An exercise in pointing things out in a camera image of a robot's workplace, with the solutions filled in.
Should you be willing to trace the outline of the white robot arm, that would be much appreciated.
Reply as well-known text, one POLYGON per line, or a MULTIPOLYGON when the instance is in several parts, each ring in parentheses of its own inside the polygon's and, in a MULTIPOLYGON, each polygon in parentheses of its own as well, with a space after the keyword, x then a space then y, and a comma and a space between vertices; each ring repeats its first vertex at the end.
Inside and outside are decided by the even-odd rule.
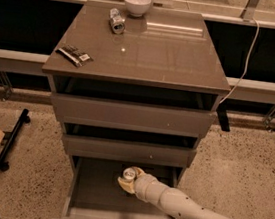
POLYGON ((125 169, 117 180, 124 191, 176 219, 230 219, 200 206, 184 192, 163 184, 139 167, 125 169))

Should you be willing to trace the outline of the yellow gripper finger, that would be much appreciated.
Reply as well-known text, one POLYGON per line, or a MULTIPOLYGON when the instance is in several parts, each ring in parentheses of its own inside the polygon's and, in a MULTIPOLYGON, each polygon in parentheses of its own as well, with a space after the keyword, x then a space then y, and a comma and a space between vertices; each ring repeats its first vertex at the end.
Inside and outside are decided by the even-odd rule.
POLYGON ((124 189, 125 192, 130 193, 132 195, 135 193, 133 181, 125 181, 122 177, 118 177, 117 180, 120 187, 124 189))
POLYGON ((145 174, 145 171, 142 170, 140 167, 134 167, 132 166, 132 177, 138 178, 140 176, 143 176, 145 174))

